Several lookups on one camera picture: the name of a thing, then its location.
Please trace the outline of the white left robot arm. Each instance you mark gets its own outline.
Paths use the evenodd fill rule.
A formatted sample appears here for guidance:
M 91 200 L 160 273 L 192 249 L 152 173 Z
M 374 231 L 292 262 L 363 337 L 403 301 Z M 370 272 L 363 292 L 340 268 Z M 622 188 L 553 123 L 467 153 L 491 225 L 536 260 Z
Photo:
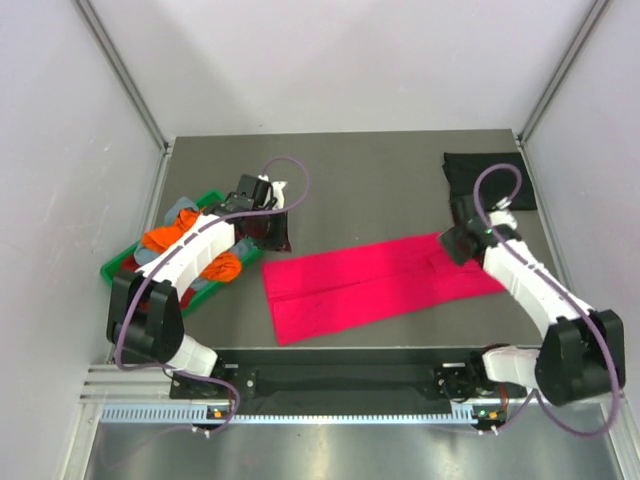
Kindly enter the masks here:
M 166 249 L 136 270 L 118 272 L 111 287 L 107 338 L 115 361 L 131 353 L 147 366 L 176 371 L 205 396 L 226 387 L 218 354 L 185 332 L 181 300 L 220 255 L 242 240 L 261 250 L 288 252 L 284 181 L 244 175 L 234 191 L 205 208 L 191 210 L 184 228 L 170 227 Z

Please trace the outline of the pink t-shirt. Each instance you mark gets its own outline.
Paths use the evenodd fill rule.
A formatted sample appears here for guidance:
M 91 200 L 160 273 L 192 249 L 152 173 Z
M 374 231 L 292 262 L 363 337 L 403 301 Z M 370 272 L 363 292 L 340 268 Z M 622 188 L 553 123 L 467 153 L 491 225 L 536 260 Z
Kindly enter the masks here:
M 262 279 L 281 346 L 505 290 L 435 233 L 267 262 Z

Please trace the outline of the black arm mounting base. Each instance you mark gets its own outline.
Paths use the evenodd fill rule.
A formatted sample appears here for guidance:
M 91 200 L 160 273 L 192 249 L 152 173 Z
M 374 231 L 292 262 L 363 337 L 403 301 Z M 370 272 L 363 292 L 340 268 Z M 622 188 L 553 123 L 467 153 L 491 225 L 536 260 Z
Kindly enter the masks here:
M 428 400 L 522 398 L 513 384 L 482 381 L 476 351 L 459 347 L 230 348 L 214 375 L 245 400 L 281 392 L 407 392 Z

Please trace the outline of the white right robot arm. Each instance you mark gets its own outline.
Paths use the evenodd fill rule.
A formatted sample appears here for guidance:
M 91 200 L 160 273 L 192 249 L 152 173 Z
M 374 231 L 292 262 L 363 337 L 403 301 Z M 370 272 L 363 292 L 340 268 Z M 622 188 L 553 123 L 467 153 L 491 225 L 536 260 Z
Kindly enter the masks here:
M 538 390 L 563 406 L 626 383 L 624 328 L 612 310 L 597 311 L 539 262 L 500 206 L 479 215 L 472 196 L 451 201 L 452 227 L 439 237 L 459 266 L 477 264 L 523 308 L 541 336 L 538 349 L 495 344 L 470 356 L 469 388 L 487 396 L 502 383 Z

